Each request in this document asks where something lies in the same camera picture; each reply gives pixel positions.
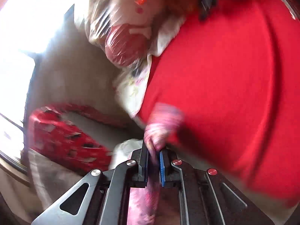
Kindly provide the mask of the plastic wrapped doll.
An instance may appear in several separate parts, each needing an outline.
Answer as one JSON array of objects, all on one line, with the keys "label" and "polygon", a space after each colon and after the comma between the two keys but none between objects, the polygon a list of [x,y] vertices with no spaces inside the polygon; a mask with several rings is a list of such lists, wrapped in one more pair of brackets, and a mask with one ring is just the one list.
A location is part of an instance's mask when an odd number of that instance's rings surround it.
[{"label": "plastic wrapped doll", "polygon": [[161,55],[184,21],[163,0],[89,0],[85,33],[116,67],[135,68]]}]

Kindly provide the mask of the red plastic basket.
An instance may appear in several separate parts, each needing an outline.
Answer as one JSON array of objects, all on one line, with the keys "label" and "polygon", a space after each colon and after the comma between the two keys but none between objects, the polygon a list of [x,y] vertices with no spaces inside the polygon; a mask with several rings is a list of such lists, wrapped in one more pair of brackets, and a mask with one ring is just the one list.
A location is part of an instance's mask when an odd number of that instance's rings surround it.
[{"label": "red plastic basket", "polygon": [[55,104],[36,109],[28,119],[29,148],[70,170],[107,171],[112,159],[103,141],[97,141],[80,130],[72,121],[64,120],[64,113],[77,113],[109,127],[124,128],[125,123],[91,106]]}]

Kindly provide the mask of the pink floral garment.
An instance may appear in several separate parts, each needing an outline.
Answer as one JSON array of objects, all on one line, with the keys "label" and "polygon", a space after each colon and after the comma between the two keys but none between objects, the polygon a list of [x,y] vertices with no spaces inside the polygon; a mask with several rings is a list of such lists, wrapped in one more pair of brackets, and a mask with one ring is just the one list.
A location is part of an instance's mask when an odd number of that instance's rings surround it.
[{"label": "pink floral garment", "polygon": [[183,119],[182,111],[168,104],[158,103],[151,112],[143,139],[150,154],[147,185],[130,190],[127,224],[154,224],[161,191],[158,153]]}]

